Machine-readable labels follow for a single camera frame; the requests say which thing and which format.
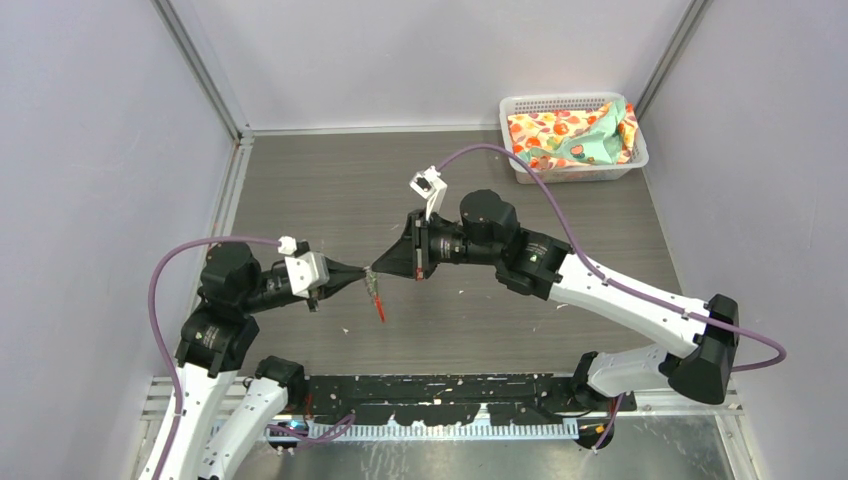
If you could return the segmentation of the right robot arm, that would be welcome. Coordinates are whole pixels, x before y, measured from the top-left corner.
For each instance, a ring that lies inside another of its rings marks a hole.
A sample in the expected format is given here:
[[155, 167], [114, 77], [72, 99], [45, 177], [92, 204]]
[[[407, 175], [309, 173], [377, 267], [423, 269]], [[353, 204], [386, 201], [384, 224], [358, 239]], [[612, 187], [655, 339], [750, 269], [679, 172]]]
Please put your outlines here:
[[729, 297], [684, 301], [681, 312], [624, 292], [611, 271], [594, 274], [568, 243], [521, 227], [514, 206], [492, 190], [461, 201], [451, 222], [419, 209], [372, 265], [373, 271], [421, 281], [443, 263], [486, 265], [508, 290], [577, 306], [651, 339], [651, 345], [617, 354], [583, 354], [567, 385], [574, 403], [596, 410], [634, 390], [670, 387], [703, 404], [724, 402], [734, 357], [738, 305]]

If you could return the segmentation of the red key tag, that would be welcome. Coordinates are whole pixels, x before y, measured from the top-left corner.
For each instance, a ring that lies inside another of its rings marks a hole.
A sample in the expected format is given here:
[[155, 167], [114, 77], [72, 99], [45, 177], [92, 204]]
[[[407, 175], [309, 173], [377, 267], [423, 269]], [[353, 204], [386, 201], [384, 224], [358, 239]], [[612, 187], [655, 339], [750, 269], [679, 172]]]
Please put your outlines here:
[[382, 301], [381, 301], [381, 298], [380, 298], [379, 295], [374, 297], [374, 305], [375, 305], [375, 309], [377, 311], [377, 314], [378, 314], [380, 321], [382, 323], [385, 323], [386, 322], [385, 311], [384, 311]]

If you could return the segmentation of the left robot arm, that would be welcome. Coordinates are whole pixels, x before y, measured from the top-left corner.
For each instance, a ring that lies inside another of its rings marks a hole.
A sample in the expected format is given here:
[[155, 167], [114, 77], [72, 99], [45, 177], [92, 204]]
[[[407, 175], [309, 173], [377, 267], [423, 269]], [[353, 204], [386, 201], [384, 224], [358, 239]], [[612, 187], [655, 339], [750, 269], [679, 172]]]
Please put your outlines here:
[[[157, 317], [157, 286], [169, 261], [195, 247], [206, 250], [199, 302], [170, 352]], [[316, 311], [319, 301], [366, 276], [365, 268], [331, 260], [287, 236], [210, 237], [170, 250], [154, 269], [147, 305], [172, 393], [140, 478], [231, 478], [274, 417], [298, 412], [307, 398], [303, 366], [270, 356], [224, 425], [212, 429], [259, 333], [255, 314], [296, 303]]]

